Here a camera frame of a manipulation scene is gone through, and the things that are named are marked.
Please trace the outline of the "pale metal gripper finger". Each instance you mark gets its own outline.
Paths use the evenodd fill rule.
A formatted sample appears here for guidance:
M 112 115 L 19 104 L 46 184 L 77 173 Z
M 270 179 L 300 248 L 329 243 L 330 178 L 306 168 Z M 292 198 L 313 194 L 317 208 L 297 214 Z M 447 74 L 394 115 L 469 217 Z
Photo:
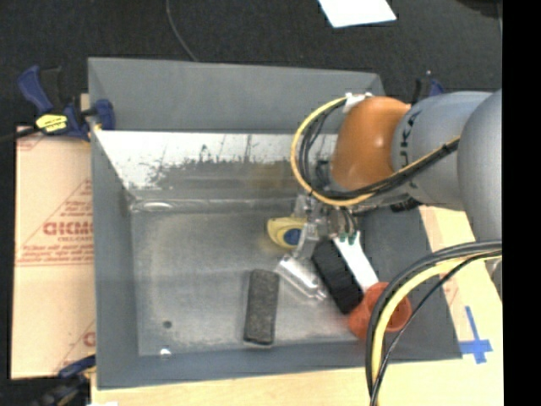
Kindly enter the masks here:
M 306 223 L 302 234 L 302 258 L 310 259 L 319 242 L 318 226 L 314 223 Z
M 299 229 L 297 243 L 292 250 L 292 257 L 297 261 L 301 261 L 305 258 L 305 240 L 305 231 L 303 229 Z

